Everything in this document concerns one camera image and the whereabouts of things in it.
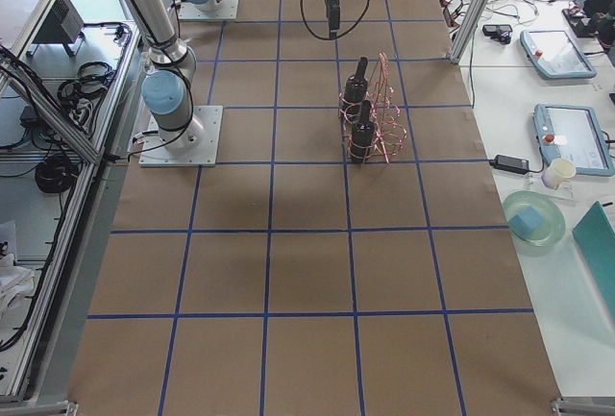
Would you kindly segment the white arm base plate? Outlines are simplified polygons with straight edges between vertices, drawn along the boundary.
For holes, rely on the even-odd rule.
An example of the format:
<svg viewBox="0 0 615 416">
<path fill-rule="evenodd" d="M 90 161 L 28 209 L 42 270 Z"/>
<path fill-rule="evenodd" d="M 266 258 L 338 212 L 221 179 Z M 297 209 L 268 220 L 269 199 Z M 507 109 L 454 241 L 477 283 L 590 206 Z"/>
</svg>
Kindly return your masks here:
<svg viewBox="0 0 615 416">
<path fill-rule="evenodd" d="M 222 106 L 195 106 L 187 131 L 178 140 L 163 146 L 173 138 L 168 132 L 162 132 L 163 137 L 154 134 L 145 138 L 138 164 L 142 167 L 214 166 L 222 118 Z"/>
<path fill-rule="evenodd" d="M 239 0 L 183 0 L 179 18 L 182 21 L 235 21 Z"/>
</svg>

